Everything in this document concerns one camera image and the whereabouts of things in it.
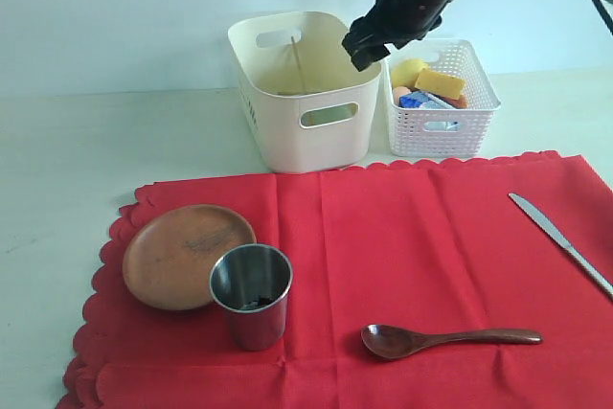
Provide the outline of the yellow lemon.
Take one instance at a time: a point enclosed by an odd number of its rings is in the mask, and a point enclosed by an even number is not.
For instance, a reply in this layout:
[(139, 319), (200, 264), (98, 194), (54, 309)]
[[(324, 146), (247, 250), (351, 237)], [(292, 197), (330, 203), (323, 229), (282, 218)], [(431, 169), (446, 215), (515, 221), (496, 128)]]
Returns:
[(413, 88), (424, 69), (428, 69), (429, 64), (419, 58), (411, 58), (395, 65), (391, 70), (391, 84), (393, 88), (404, 86)]

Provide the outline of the brown egg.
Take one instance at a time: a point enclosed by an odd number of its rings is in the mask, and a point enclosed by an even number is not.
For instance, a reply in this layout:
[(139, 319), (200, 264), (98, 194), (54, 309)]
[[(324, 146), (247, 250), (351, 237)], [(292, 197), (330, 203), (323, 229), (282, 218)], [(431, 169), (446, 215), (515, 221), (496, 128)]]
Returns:
[(394, 87), (392, 90), (395, 104), (399, 103), (401, 97), (411, 93), (411, 90), (405, 86)]

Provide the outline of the blue white milk carton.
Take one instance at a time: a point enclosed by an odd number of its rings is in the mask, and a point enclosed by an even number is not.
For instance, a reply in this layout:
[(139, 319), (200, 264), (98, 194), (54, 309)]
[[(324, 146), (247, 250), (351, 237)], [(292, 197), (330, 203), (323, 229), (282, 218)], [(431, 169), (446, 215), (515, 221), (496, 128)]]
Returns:
[[(397, 105), (400, 108), (416, 108), (427, 110), (454, 109), (454, 106), (445, 102), (443, 99), (421, 90), (411, 91), (397, 98)], [(426, 131), (458, 131), (460, 124), (455, 121), (432, 121), (424, 124)]]

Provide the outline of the cream plastic storage bin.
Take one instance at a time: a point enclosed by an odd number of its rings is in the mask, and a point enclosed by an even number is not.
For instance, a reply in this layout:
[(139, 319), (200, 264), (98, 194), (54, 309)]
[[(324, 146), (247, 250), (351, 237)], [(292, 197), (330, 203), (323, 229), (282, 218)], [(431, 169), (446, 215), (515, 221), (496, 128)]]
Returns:
[(367, 153), (382, 67), (376, 63), (362, 72), (353, 67), (341, 45), (347, 31), (339, 18), (319, 11), (259, 16), (228, 29), (243, 112), (271, 170), (328, 170)]

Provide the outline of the wooden chopstick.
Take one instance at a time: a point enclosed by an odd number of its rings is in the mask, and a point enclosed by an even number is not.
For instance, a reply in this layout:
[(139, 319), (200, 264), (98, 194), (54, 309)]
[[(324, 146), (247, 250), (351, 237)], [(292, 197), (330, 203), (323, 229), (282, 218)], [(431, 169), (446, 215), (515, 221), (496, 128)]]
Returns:
[(300, 55), (299, 55), (299, 51), (298, 51), (298, 47), (297, 47), (297, 42), (295, 40), (294, 35), (292, 35), (290, 37), (290, 40), (291, 40), (293, 56), (294, 56), (294, 59), (295, 59), (295, 62), (296, 62), (296, 67), (297, 67), (297, 72), (298, 72), (299, 80), (300, 80), (300, 83), (301, 83), (301, 91), (302, 91), (303, 95), (306, 95), (307, 94), (307, 83), (306, 83), (306, 78), (305, 78), (302, 62), (300, 60)]

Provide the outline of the yellow cheese wedge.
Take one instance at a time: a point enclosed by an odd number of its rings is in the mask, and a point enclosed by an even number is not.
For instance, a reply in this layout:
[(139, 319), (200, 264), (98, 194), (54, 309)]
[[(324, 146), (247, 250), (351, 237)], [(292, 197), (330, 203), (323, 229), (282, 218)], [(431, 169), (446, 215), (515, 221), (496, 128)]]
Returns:
[(415, 82), (415, 88), (456, 100), (465, 89), (465, 80), (432, 69), (423, 69)]

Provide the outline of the fried chicken nugget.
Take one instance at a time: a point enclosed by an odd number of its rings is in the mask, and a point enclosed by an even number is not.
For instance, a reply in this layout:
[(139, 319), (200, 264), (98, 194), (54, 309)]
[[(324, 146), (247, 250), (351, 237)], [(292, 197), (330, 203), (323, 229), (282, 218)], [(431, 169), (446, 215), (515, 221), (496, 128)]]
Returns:
[(444, 100), (455, 108), (458, 108), (458, 109), (468, 108), (468, 101), (465, 95), (461, 95), (458, 99), (444, 98)]

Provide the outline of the steel table knife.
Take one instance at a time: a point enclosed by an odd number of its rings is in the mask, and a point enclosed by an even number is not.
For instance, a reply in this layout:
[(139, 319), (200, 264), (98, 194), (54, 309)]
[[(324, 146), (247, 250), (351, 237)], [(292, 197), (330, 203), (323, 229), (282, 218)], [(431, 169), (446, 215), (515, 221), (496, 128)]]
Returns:
[(612, 283), (589, 262), (566, 238), (554, 223), (543, 214), (532, 202), (517, 193), (508, 193), (509, 199), (535, 224), (537, 225), (559, 248), (561, 248), (583, 271), (583, 273), (612, 300)]

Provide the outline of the stainless steel cup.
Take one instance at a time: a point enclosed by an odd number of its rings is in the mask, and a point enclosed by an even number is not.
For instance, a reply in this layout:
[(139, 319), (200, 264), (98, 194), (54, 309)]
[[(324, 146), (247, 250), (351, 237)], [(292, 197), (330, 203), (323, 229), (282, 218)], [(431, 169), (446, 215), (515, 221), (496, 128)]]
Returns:
[(237, 246), (215, 263), (209, 289), (242, 349), (266, 350), (282, 338), (293, 278), (288, 257), (262, 243)]

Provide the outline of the brown wooden plate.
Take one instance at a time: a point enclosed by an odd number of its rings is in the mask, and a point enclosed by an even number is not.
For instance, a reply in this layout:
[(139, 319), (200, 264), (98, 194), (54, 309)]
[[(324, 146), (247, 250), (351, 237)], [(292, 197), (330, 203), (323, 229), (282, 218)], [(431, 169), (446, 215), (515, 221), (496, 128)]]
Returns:
[(142, 303), (163, 310), (190, 310), (213, 301), (210, 273), (229, 250), (256, 242), (251, 224), (216, 205), (181, 207), (158, 216), (127, 246), (123, 278)]

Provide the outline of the dark wooden spoon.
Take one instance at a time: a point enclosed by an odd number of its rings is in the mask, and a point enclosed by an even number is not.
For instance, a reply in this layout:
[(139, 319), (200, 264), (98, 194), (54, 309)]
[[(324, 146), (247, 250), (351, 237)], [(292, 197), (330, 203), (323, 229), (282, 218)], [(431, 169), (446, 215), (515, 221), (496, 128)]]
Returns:
[(479, 329), (451, 333), (420, 333), (382, 324), (370, 324), (360, 331), (363, 345), (373, 355), (397, 360), (426, 349), (447, 344), (538, 345), (541, 333), (531, 329)]

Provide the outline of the white perforated plastic basket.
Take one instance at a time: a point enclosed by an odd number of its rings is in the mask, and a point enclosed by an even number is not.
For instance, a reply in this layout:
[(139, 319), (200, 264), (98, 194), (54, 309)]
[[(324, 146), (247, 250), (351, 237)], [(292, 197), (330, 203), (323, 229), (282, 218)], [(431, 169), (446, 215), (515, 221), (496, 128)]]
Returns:
[[(410, 58), (420, 58), (431, 69), (464, 80), (467, 107), (405, 109), (397, 106), (391, 71)], [(459, 38), (413, 41), (385, 58), (380, 79), (380, 103), (386, 112), (391, 152), (415, 158), (476, 156), (495, 111), (501, 107), (472, 44)]]

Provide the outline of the red scalloped cloth mat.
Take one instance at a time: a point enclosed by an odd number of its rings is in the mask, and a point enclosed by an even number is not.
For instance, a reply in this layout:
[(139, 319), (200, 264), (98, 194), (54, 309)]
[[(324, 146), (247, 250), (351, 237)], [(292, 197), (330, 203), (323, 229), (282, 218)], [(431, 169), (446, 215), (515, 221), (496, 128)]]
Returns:
[[(581, 156), (396, 161), (307, 174), (158, 182), (111, 226), (62, 408), (608, 408), (612, 304), (509, 199), (537, 206), (605, 276), (612, 192)], [(284, 337), (233, 341), (216, 306), (147, 307), (128, 243), (170, 210), (244, 216), (294, 268)], [(385, 360), (360, 331), (531, 329), (538, 345), (447, 344)]]

